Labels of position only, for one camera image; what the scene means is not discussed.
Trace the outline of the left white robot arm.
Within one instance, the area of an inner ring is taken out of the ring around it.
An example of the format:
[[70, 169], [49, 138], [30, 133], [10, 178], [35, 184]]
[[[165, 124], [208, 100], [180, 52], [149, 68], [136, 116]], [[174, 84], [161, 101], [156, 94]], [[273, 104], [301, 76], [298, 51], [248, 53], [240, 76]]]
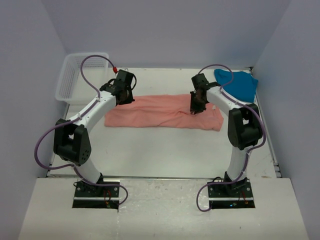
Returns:
[[134, 102], [132, 82], [137, 77], [128, 71], [119, 70], [97, 91], [97, 96], [77, 115], [68, 120], [59, 119], [54, 130], [53, 152], [71, 164], [80, 183], [92, 196], [97, 197], [104, 189], [125, 189], [119, 183], [104, 184], [103, 175], [97, 170], [90, 156], [92, 146], [90, 132], [106, 113], [118, 105]]

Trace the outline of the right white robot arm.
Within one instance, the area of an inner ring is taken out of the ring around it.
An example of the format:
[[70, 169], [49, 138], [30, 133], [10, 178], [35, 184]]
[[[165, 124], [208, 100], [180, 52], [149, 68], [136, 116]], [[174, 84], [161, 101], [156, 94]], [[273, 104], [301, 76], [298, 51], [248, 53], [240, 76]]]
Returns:
[[190, 92], [190, 113], [197, 115], [214, 104], [227, 115], [227, 137], [232, 145], [231, 159], [223, 178], [213, 180], [210, 194], [233, 197], [247, 183], [250, 154], [264, 136], [264, 129], [256, 104], [245, 104], [229, 97], [217, 82], [209, 82], [203, 73], [191, 78], [194, 90]]

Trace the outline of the pink t shirt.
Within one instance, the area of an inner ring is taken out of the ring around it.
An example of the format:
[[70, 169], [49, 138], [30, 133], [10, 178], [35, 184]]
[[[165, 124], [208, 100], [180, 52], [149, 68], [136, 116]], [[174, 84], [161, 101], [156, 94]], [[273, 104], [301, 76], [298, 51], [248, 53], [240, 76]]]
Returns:
[[136, 96], [130, 104], [117, 105], [105, 114], [105, 127], [199, 129], [220, 131], [224, 118], [212, 103], [191, 114], [190, 94]]

